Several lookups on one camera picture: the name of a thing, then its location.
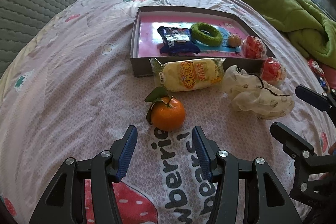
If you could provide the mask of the white patterned scrunchie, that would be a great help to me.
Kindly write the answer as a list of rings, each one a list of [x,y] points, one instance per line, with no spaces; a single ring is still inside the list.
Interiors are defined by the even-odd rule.
[[[294,108],[290,95],[236,65],[224,72],[222,88],[234,110],[251,111],[260,119],[281,118]]]

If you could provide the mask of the yellow bread package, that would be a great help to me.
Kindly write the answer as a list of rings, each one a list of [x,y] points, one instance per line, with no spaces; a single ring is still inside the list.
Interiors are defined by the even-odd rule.
[[[171,92],[188,92],[209,88],[223,80],[225,58],[204,58],[161,63],[150,59],[157,86]]]

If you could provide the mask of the red toy egg blue wrapper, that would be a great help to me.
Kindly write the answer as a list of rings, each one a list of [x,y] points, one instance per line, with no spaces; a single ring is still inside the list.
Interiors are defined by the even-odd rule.
[[[267,48],[264,42],[256,37],[248,35],[243,41],[243,52],[248,59],[264,59]]]

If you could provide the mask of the shallow grey cardboard box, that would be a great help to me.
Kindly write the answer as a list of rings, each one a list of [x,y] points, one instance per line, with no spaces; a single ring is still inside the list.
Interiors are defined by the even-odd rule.
[[[190,28],[195,23],[206,23],[216,28],[222,34],[221,46],[211,47],[193,39]],[[197,46],[199,53],[162,53],[160,50],[164,46],[164,40],[158,32],[160,27],[168,30],[167,36],[170,40]],[[257,36],[244,20],[228,12],[183,6],[140,7],[135,16],[131,36],[130,61],[133,74],[135,77],[150,76],[150,59],[153,57],[163,64],[181,60],[223,58],[224,68],[238,65],[249,73],[259,73],[264,60],[274,56],[272,51],[266,48],[262,57],[249,59],[245,56],[243,46],[229,46],[228,38],[231,35],[237,35],[242,40],[247,36]]]

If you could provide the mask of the red toy egg clear wrapper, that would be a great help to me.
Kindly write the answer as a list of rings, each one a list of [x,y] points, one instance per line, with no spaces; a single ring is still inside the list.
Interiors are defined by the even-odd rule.
[[[261,79],[270,85],[281,85],[286,79],[286,68],[274,57],[268,57],[261,69]]]

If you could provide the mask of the blue snack packet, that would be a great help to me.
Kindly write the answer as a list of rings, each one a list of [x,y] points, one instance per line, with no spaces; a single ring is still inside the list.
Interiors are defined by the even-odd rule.
[[[160,54],[178,55],[180,53],[198,54],[201,52],[193,42],[188,28],[161,26],[157,32],[163,41],[163,46],[159,49]]]

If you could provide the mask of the green blanket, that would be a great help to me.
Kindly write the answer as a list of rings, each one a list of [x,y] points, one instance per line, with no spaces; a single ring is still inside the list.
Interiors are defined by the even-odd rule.
[[[311,0],[241,0],[308,58],[335,68],[335,21]]]

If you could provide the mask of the red foil candy wrapper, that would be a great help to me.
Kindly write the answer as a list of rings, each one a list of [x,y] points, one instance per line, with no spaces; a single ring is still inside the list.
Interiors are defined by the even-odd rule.
[[[317,63],[317,61],[315,61],[312,58],[310,58],[307,61],[307,63],[309,65],[309,68],[314,73],[315,77],[317,78],[319,84],[323,88],[323,90],[325,92],[329,92],[330,91],[330,87],[329,87],[329,85],[327,83],[327,80],[325,79],[325,73],[324,73],[323,69],[320,67],[319,63]]]

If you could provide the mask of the orange tangerine with leaf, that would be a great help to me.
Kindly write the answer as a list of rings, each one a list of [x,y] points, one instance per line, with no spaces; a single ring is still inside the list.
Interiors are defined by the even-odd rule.
[[[174,131],[182,127],[186,111],[181,101],[171,96],[159,86],[154,88],[145,98],[150,103],[146,114],[147,122],[162,131]]]

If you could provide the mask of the brown walnut ball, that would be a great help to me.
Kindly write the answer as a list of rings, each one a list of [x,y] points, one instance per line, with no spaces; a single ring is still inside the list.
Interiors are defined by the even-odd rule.
[[[232,48],[240,47],[242,44],[242,39],[237,34],[230,34],[227,39],[227,43]]]

